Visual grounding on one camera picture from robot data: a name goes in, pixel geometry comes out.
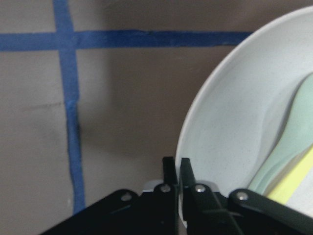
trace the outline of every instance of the vertical blue tape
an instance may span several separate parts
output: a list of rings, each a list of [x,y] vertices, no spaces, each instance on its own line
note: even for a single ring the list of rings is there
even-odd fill
[[[85,192],[77,115],[79,87],[75,37],[67,0],[54,0],[53,7],[67,114],[67,146],[74,191],[73,213],[77,213],[85,208]]]

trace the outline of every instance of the white bowl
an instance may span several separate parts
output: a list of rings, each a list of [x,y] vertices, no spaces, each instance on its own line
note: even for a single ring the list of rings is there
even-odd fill
[[[275,146],[293,95],[313,71],[313,7],[284,15],[237,46],[212,72],[184,122],[176,167],[227,196],[246,188]]]

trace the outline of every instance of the horizontal blue tape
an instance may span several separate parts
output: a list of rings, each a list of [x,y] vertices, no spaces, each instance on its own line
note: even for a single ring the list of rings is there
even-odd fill
[[[83,31],[75,32],[76,48],[107,47],[213,47],[237,45],[251,32],[203,31]]]
[[[0,51],[88,49],[111,47],[235,46],[251,32],[194,31],[82,31],[0,34]]]
[[[0,34],[0,51],[57,50],[56,33]]]

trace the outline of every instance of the blue tape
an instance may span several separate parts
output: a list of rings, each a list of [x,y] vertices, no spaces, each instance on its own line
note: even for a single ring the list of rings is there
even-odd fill
[[[0,34],[0,51],[58,50],[67,114],[67,143],[74,209],[85,208],[77,116],[79,84],[76,50],[110,47],[213,47],[237,45],[250,32],[110,30],[74,32],[67,0],[53,0],[56,33]]]
[[[0,51],[76,50],[112,47],[236,46],[251,32],[83,31],[0,34]]]
[[[55,33],[0,34],[0,51],[56,50]]]
[[[76,48],[213,47],[238,45],[250,32],[196,31],[83,31],[75,33]]]
[[[74,191],[73,213],[85,208],[84,179],[81,161],[81,146],[77,115],[79,99],[76,48],[73,25],[67,0],[54,0],[56,42],[59,50],[63,93],[67,114],[67,147],[69,169]]]

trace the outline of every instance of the gray surface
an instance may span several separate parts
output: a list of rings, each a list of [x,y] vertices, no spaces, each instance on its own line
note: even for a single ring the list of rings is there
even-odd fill
[[[0,234],[38,234],[72,213],[58,53],[0,53]]]
[[[255,31],[313,0],[69,0],[75,30]]]
[[[119,188],[142,190],[173,156],[188,108],[233,47],[77,52],[87,204]]]
[[[0,33],[52,31],[52,0],[0,0]]]

